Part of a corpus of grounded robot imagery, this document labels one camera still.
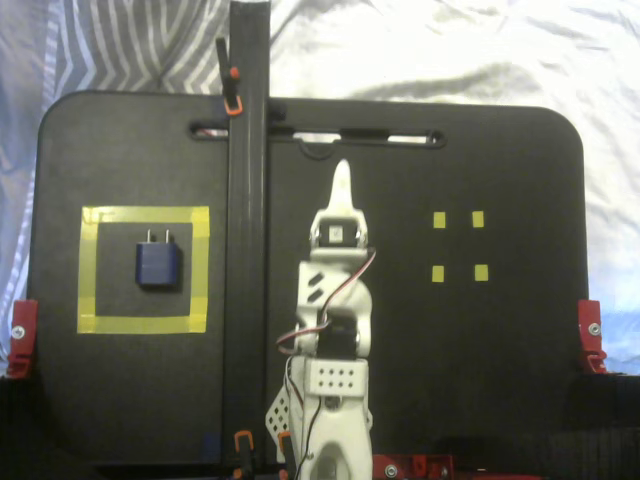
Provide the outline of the white gripper with motor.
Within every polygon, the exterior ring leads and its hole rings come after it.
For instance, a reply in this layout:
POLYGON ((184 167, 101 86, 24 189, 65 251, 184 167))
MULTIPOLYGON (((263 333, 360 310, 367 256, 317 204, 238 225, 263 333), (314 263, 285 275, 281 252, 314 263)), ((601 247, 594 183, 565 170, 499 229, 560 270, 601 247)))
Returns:
POLYGON ((315 262, 364 262, 369 256, 364 212, 353 205, 351 167, 338 162, 328 205, 315 214, 310 231, 310 259, 315 262))

